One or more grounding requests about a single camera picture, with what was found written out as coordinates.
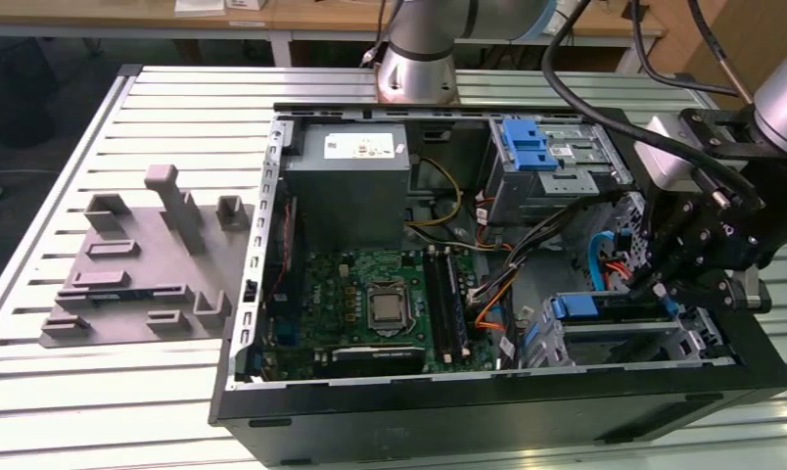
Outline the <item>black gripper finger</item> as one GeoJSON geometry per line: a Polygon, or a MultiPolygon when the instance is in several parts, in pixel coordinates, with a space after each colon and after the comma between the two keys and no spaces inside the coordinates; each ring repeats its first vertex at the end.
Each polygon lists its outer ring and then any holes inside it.
{"type": "Polygon", "coordinates": [[[694,278],[673,279],[665,287],[672,300],[684,306],[708,310],[738,308],[738,281],[724,270],[713,269],[694,278]]]}
{"type": "Polygon", "coordinates": [[[669,283],[686,278],[705,247],[705,202],[694,194],[662,198],[662,209],[650,206],[646,226],[644,263],[628,281],[629,296],[642,300],[652,296],[657,284],[668,292],[669,283]]]}

